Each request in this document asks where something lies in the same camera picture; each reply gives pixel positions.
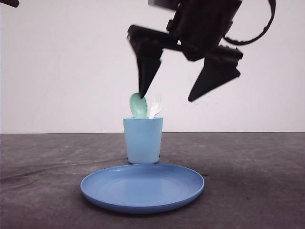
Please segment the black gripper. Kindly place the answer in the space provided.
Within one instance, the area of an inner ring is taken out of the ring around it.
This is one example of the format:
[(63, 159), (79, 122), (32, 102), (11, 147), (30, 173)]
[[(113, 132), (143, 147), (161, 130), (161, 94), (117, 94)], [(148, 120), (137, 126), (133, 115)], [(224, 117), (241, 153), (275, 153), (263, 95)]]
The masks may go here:
[(188, 96), (193, 102), (211, 90), (237, 78), (243, 53), (219, 45), (227, 34), (240, 0), (150, 0), (148, 4), (175, 11), (165, 33), (138, 25), (128, 28), (128, 40), (138, 65), (139, 94), (146, 95), (160, 65), (163, 49), (179, 50), (190, 61), (204, 58), (204, 66)]

